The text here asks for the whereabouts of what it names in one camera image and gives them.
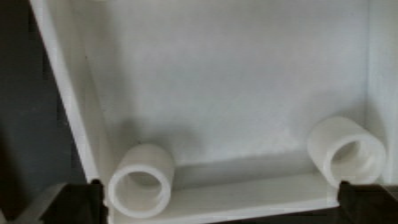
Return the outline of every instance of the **cylindrical roll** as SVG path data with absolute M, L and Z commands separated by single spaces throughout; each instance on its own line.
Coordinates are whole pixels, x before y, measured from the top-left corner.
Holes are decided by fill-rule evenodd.
M 142 144 L 124 155 L 108 183 L 110 203 L 133 218 L 158 215 L 170 200 L 174 160 L 165 150 Z
M 369 132 L 343 117 L 316 125 L 307 141 L 309 155 L 330 185 L 375 182 L 385 163 L 385 149 Z

